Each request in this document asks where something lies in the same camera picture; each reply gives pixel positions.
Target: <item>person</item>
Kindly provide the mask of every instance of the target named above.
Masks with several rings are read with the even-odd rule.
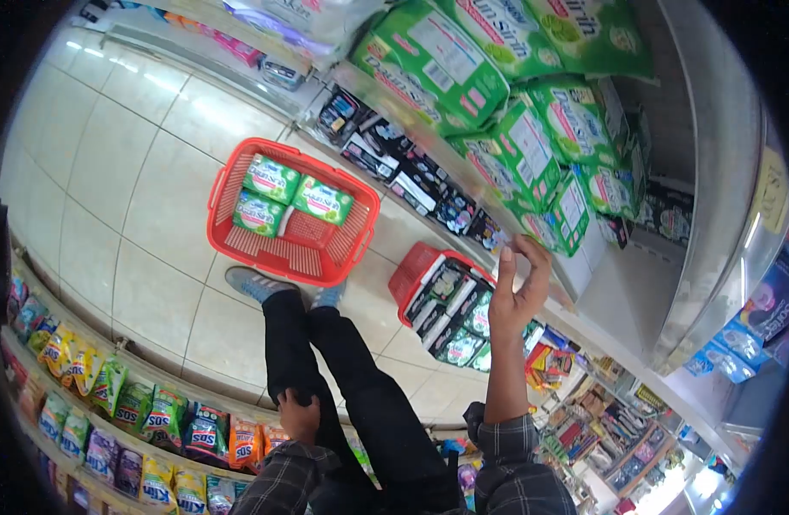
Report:
[[[515,253],[532,265],[517,293],[512,288]],[[535,463],[538,436],[528,412],[523,370],[520,335],[546,300],[551,266],[551,255],[526,236],[515,236],[500,254],[489,305],[492,373],[486,404],[473,402],[464,414],[469,437],[483,453],[475,488],[477,513],[576,515],[571,496],[553,470]],[[267,390],[290,437],[265,458],[231,515],[302,515],[307,504],[315,515],[471,513],[456,470],[441,458],[398,384],[375,365],[351,320],[340,316],[345,283],[319,290],[306,312],[293,284],[246,267],[227,270],[225,278],[262,304]],[[309,341],[322,354],[346,400],[379,490],[348,445]]]

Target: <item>red shopping basket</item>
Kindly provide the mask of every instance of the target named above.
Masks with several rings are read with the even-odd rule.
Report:
[[[397,316],[401,324],[406,327],[411,328],[411,323],[405,316],[408,302],[414,298],[418,289],[420,289],[420,280],[423,278],[423,275],[426,274],[441,254],[446,256],[447,259],[454,258],[457,261],[464,262],[469,268],[473,268],[480,273],[492,285],[496,284],[491,273],[487,273],[461,253],[449,250],[438,251],[426,243],[417,242],[406,254],[406,257],[402,259],[397,270],[394,271],[394,274],[389,279],[389,292],[391,292],[394,302],[398,305]]]
[[[354,197],[342,226],[294,211],[286,232],[276,238],[235,227],[231,215],[243,188],[245,172],[256,153]],[[249,138],[235,148],[217,174],[208,198],[208,211],[208,242],[217,251],[260,270],[327,288],[341,283],[354,264],[362,259],[374,235],[380,199],[361,180],[306,156],[296,148],[267,139]]]

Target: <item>black pants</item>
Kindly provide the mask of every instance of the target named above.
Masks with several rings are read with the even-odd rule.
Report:
[[[456,476],[431,444],[400,386],[377,368],[351,320],[333,307],[307,313],[296,290],[269,297],[263,314],[269,395],[278,404],[278,394],[295,388],[303,406],[316,395],[320,399],[316,443],[337,453],[342,464],[327,474],[321,491],[311,500],[317,515],[369,513],[381,508],[442,512],[459,507]],[[309,341],[323,355],[340,387],[382,493],[346,441],[334,398],[317,370]]]

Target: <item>store aisle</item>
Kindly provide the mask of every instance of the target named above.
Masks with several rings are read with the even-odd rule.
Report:
[[[21,101],[0,184],[11,227],[62,301],[105,336],[133,339],[188,381],[265,403],[263,316],[225,283],[236,262],[206,239],[206,201],[235,145],[276,140],[287,120],[190,69],[99,40],[64,31]],[[282,142],[341,166],[298,135]],[[468,403],[485,399],[487,375],[423,351],[386,286],[417,241],[442,245],[383,198],[341,311],[425,423],[462,424]]]

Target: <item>shirt sleeve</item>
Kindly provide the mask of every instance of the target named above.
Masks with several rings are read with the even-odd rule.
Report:
[[[231,507],[230,515],[303,515],[308,496],[337,468],[340,460],[326,448],[284,442],[263,461],[260,474]]]
[[[534,462],[538,432],[532,416],[485,424],[482,402],[472,402],[464,417],[469,438],[483,453],[474,488],[477,513],[485,515],[577,515],[574,501],[554,470]]]

